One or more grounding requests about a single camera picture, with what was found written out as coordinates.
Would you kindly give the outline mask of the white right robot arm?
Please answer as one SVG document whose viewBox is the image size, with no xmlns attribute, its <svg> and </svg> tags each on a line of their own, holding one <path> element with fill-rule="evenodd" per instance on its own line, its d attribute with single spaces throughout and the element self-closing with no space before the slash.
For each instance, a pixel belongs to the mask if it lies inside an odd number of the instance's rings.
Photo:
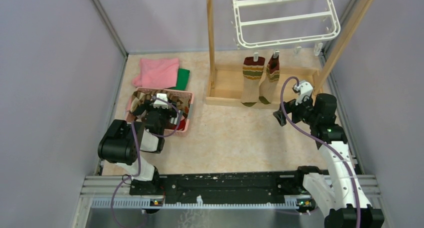
<svg viewBox="0 0 424 228">
<path fill-rule="evenodd" d="M 282 102 L 274 117 L 281 126 L 290 123 L 297 127 L 302 121 L 310 128 L 307 137 L 313 139 L 327 164 L 331 184 L 320 171 L 307 168 L 293 180 L 300 194 L 309 194 L 324 216 L 325 227 L 382 227 L 383 211 L 373 208 L 359 183 L 351 161 L 348 139 L 344 129 L 336 124 L 337 99 L 331 94 L 318 94 L 316 99 L 304 97 Z"/>
</svg>

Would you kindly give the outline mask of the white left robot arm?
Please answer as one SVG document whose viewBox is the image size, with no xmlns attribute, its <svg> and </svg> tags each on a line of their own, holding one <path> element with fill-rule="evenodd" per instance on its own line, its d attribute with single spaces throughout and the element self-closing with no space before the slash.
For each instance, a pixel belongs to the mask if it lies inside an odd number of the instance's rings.
<svg viewBox="0 0 424 228">
<path fill-rule="evenodd" d="M 165 128 L 172 119 L 181 120 L 181 114 L 174 108 L 137 108 L 132 115 L 141 120 L 127 122 L 115 119 L 103 135 L 97 148 L 100 159 L 124 168 L 131 180 L 141 181 L 141 188 L 147 194 L 160 189 L 155 178 L 157 169 L 148 163 L 142 152 L 159 153 L 165 144 Z"/>
</svg>

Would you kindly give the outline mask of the brown beige striped sock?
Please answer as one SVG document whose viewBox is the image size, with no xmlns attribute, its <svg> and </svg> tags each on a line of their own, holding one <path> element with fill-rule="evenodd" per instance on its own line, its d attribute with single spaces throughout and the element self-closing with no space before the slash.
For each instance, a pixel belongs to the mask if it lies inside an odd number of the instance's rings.
<svg viewBox="0 0 424 228">
<path fill-rule="evenodd" d="M 136 114 L 136 109 L 142 106 L 147 101 L 150 101 L 150 99 L 156 93 L 166 94 L 169 100 L 176 103 L 177 109 L 183 111 L 184 118 L 187 118 L 190 110 L 191 101 L 193 100 L 192 93 L 184 93 L 181 91 L 176 92 L 175 90 L 151 90 L 148 92 L 147 89 L 143 89 L 134 91 L 131 96 L 131 99 L 129 100 L 127 110 L 131 115 L 139 116 L 139 114 Z"/>
</svg>

